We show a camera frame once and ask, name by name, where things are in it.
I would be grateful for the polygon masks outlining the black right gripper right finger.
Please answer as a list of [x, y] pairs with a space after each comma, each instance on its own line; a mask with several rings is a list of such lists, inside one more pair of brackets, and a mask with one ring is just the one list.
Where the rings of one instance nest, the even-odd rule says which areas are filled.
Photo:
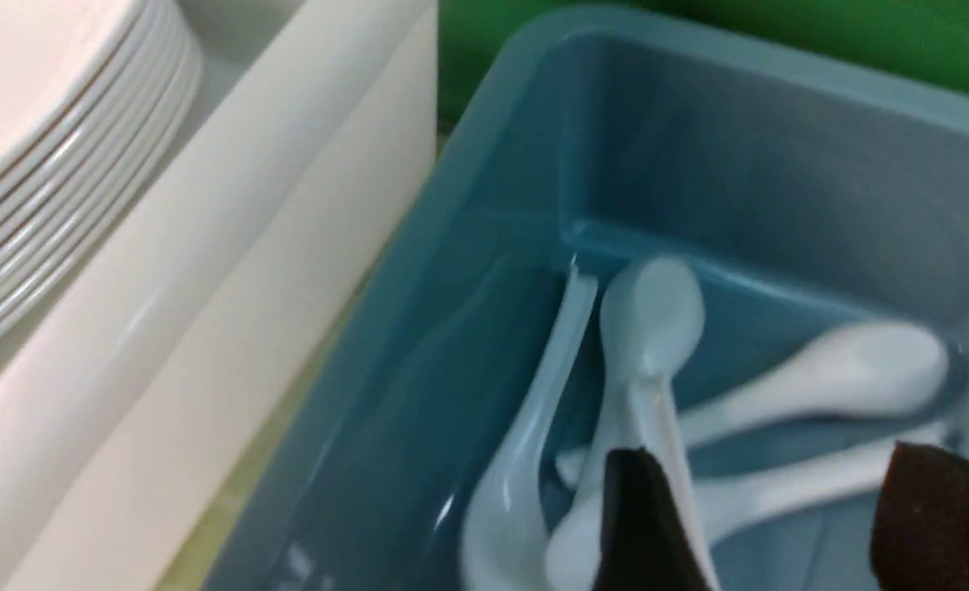
[[882, 590], [969, 590], [969, 460], [933, 445], [894, 445], [870, 566]]

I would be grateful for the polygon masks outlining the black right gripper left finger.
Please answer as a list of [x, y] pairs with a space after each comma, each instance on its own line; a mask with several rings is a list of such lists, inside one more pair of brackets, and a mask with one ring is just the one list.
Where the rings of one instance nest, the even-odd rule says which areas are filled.
[[647, 450], [606, 456], [593, 590], [709, 590], [670, 483]]

